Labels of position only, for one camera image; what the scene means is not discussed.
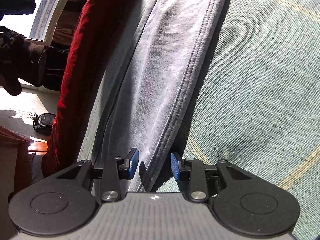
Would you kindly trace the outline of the grey sweatpants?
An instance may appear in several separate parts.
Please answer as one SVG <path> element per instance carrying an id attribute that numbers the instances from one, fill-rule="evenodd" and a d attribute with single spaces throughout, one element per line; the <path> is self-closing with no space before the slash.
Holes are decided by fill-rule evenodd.
<path id="1" fill-rule="evenodd" d="M 226 0 L 137 0 L 92 107 L 80 157 L 139 150 L 127 191 L 153 187 L 191 100 Z"/>

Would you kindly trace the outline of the black backpack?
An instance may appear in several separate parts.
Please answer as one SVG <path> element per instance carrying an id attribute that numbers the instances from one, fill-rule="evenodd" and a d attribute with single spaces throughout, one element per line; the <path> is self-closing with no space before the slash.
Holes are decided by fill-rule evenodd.
<path id="1" fill-rule="evenodd" d="M 36 133 L 41 135 L 50 136 L 53 128 L 53 122 L 56 115 L 52 113 L 30 113 L 30 118 L 33 120 L 33 129 Z"/>

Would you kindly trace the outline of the green plaid bed blanket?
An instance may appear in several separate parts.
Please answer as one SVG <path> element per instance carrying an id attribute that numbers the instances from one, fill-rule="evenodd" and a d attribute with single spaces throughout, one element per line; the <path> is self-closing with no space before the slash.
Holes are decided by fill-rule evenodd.
<path id="1" fill-rule="evenodd" d="M 319 236 L 319 0 L 226 0 L 150 191 L 178 189 L 172 152 L 225 158 L 293 194 L 294 235 Z"/>

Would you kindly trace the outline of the brown wooden headboard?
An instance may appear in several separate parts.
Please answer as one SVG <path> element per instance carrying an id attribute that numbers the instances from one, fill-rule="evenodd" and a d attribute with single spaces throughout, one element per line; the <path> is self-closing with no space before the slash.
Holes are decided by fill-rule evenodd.
<path id="1" fill-rule="evenodd" d="M 43 179 L 42 157 L 45 140 L 28 137 L 1 127 L 1 203 L 17 192 Z"/>

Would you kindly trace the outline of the person in dark hoodie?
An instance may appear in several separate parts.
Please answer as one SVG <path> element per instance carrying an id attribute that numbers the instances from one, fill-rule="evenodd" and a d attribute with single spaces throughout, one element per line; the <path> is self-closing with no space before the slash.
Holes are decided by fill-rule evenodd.
<path id="1" fill-rule="evenodd" d="M 1 26 L 1 86 L 12 96 L 22 92 L 20 79 L 35 87 L 59 91 L 69 50 L 58 50 L 30 42 Z"/>

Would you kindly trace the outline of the red duvet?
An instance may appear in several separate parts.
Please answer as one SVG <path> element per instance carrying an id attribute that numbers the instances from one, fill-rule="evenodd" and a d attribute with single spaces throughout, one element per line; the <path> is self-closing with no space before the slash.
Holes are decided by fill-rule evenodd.
<path id="1" fill-rule="evenodd" d="M 44 177 L 76 163 L 105 66 L 138 0 L 87 0 L 75 29 L 41 160 Z"/>

